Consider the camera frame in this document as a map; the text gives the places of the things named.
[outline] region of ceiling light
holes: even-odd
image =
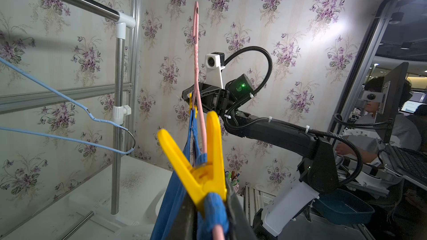
[[[392,18],[389,21],[389,24],[398,24],[402,21],[403,19],[403,12],[394,12],[392,14]]]
[[[411,42],[403,42],[401,45],[401,49],[408,50],[411,48],[412,43]]]

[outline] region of man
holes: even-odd
[[[427,105],[418,106],[414,115],[406,117],[417,126],[418,132],[421,135],[421,151],[427,153]]]
[[[365,85],[365,90],[371,92],[381,92],[384,82],[384,77],[376,77],[371,79]],[[403,104],[412,97],[411,94],[411,83],[408,80],[405,80],[403,85],[402,96],[399,101],[399,106],[402,107]],[[380,104],[378,102],[368,102],[365,107],[366,112],[371,114],[364,115],[360,117],[355,123],[356,124],[370,124],[375,122],[375,115],[378,111]],[[408,148],[412,150],[419,150],[421,145],[421,136],[418,132],[417,127],[413,124],[412,121],[404,117],[403,114],[396,115],[395,123],[393,125],[392,135],[397,136],[400,140],[400,145],[403,148]],[[378,146],[376,140],[367,137],[367,136],[349,136],[349,141],[354,143],[357,148],[359,148],[360,153],[362,154],[363,162],[369,163],[377,158]],[[354,151],[344,143],[339,143],[336,147],[336,153],[338,155],[347,155],[354,154]]]

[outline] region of pink hanger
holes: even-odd
[[[193,19],[193,37],[195,40],[194,44],[194,91],[193,95],[197,96],[197,108],[200,111],[199,123],[201,130],[201,146],[204,153],[207,152],[207,141],[206,141],[206,126],[205,117],[203,116],[203,108],[200,99],[199,90],[199,3],[196,1],[194,4],[194,19]],[[196,96],[193,96],[193,109]],[[225,240],[224,230],[221,225],[216,225],[212,229],[212,237],[214,240]]]

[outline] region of computer monitor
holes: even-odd
[[[418,107],[421,105],[425,105],[425,104],[417,101],[408,100],[405,102],[405,104],[403,104],[401,111],[413,114],[415,110],[417,110]]]
[[[394,120],[400,107],[399,102],[402,96],[403,84],[406,79],[408,66],[408,62],[403,62],[384,77],[383,88],[381,91],[384,93],[384,100],[380,104],[375,116],[375,122],[383,122],[392,119],[392,123],[389,126],[379,126],[385,129],[375,130],[384,143],[388,143],[392,136]]]

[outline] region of blue cloth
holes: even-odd
[[[193,150],[196,155],[195,165],[206,163],[207,154],[200,153],[199,142],[197,138],[197,122],[195,119],[194,110],[191,110],[190,113],[187,143],[185,144],[183,150],[184,156],[188,160],[189,147],[191,145],[191,133],[193,133],[195,147],[195,150]],[[159,215],[157,217],[156,224],[154,225],[150,240],[164,240],[167,237],[186,193],[187,191],[185,190],[185,187],[182,185],[178,175],[174,171],[164,194],[163,202],[160,207]],[[200,213],[198,213],[197,240],[212,239],[212,229],[217,224],[220,224],[224,230],[224,233],[227,234],[229,224],[226,208],[222,202],[221,196],[216,193],[209,193],[203,201],[203,205],[205,208],[205,220],[203,220]]]
[[[183,153],[189,160],[189,147],[191,145],[191,132],[196,146],[196,154],[200,154],[199,143],[197,141],[197,122],[195,120],[194,110],[191,110],[188,126],[187,143],[185,144]],[[150,240],[164,240],[168,235],[170,228],[178,214],[179,207],[184,200],[187,193],[185,187],[182,185],[178,175],[174,171],[170,177],[169,184],[167,185],[166,192],[163,197],[163,202],[160,207],[159,215],[154,225],[153,232],[151,233]]]
[[[195,160],[196,165],[201,165],[206,162],[206,153],[199,155]],[[229,229],[228,217],[221,196],[217,193],[207,194],[203,201],[203,206],[205,208],[205,220],[203,220],[200,212],[197,213],[197,240],[212,239],[212,229],[217,224],[220,224],[224,234],[227,234]]]

